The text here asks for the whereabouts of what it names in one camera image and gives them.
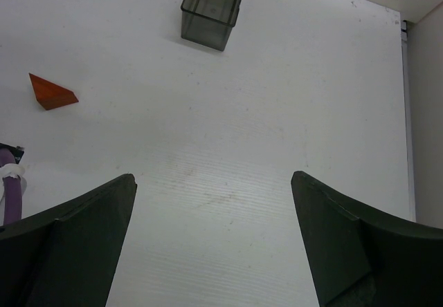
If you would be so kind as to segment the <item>smoky transparent plastic bin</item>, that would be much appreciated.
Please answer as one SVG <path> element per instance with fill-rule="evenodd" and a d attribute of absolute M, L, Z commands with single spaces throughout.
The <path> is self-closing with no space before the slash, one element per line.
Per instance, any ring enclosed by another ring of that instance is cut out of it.
<path fill-rule="evenodd" d="M 183 0 L 181 38 L 223 52 L 242 0 Z"/>

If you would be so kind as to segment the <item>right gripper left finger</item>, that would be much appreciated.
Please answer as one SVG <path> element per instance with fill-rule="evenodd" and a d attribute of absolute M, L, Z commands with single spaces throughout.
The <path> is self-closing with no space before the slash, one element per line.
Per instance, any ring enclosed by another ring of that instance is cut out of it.
<path fill-rule="evenodd" d="M 1 226 L 1 305 L 105 306 L 135 197 L 123 174 Z"/>

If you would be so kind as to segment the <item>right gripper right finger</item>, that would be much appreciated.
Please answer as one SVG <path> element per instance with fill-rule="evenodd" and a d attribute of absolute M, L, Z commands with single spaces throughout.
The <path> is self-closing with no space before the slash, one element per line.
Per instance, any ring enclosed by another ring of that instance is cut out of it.
<path fill-rule="evenodd" d="M 366 205 L 303 171 L 291 189 L 320 306 L 441 306 L 442 230 Z"/>

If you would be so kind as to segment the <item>orange triangular wood block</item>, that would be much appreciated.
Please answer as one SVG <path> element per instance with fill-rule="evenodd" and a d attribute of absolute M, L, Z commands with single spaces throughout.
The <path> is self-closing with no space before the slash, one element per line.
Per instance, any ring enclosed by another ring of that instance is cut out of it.
<path fill-rule="evenodd" d="M 46 111 L 78 103 L 75 93 L 41 77 L 29 74 L 37 102 Z"/>

